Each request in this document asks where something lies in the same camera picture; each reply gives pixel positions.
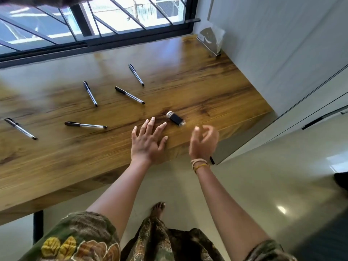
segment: yellow bracelet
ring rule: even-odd
[[[206,164],[206,163],[204,163],[204,164],[200,164],[200,165],[198,165],[197,167],[194,167],[194,172],[197,174],[197,170],[198,170],[198,168],[200,168],[200,167],[202,167],[202,166],[208,166],[209,167],[209,165],[208,164]]]

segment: bare foot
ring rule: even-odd
[[[162,219],[164,208],[166,207],[165,202],[158,202],[156,203],[152,209],[150,216],[157,217],[158,219]]]

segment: person's right arm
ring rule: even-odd
[[[192,133],[191,159],[203,158],[208,160],[217,146],[218,131],[211,126],[203,126],[203,128],[206,130],[203,135],[198,127],[195,127]],[[196,162],[194,166],[197,168],[203,163]],[[270,239],[265,231],[229,195],[208,166],[198,167],[196,174],[215,226],[231,261],[244,260],[251,250]],[[262,258],[261,260],[277,260],[277,258],[274,258],[273,255],[272,259],[266,257],[266,259]]]

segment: person's right hand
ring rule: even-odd
[[[205,130],[203,134],[201,134],[198,126],[192,132],[190,157],[191,159],[203,158],[209,161],[210,156],[218,145],[219,132],[210,125],[203,125],[202,127]]]

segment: ballpoint pen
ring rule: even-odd
[[[143,81],[141,80],[141,78],[139,77],[139,75],[135,72],[135,69],[133,67],[132,64],[128,64],[128,67],[130,68],[130,70],[133,72],[133,74],[136,76],[136,78],[138,79],[138,81],[141,83],[142,86],[145,86],[145,84],[143,83]]]
[[[76,123],[76,122],[65,122],[64,124],[67,126],[94,127],[94,128],[104,128],[104,129],[107,128],[107,126],[105,125],[89,125],[86,123]]]
[[[142,103],[142,104],[145,104],[144,101],[138,99],[137,97],[133,96],[132,94],[130,94],[130,93],[128,93],[128,92],[126,92],[125,90],[123,90],[123,89],[121,89],[121,88],[119,88],[119,87],[117,87],[117,86],[115,87],[115,89],[116,89],[116,91],[118,91],[118,92],[120,92],[120,93],[123,93],[123,94],[125,94],[125,95],[131,97],[132,99],[136,100],[137,102],[140,102],[140,103]]]
[[[33,140],[37,140],[37,137],[33,136],[31,133],[25,131],[22,127],[19,126],[18,123],[16,123],[13,119],[11,118],[4,118],[4,120],[9,123],[10,125],[12,125],[13,127],[17,128],[19,131],[21,131],[22,133],[24,133],[26,136],[30,137]]]
[[[84,81],[84,85],[85,85],[85,89],[86,89],[86,91],[88,92],[90,98],[92,99],[94,105],[95,105],[95,106],[98,106],[96,100],[94,99],[94,97],[93,97],[93,95],[92,95],[92,93],[91,93],[91,91],[90,91],[90,88],[88,87],[88,83]]]

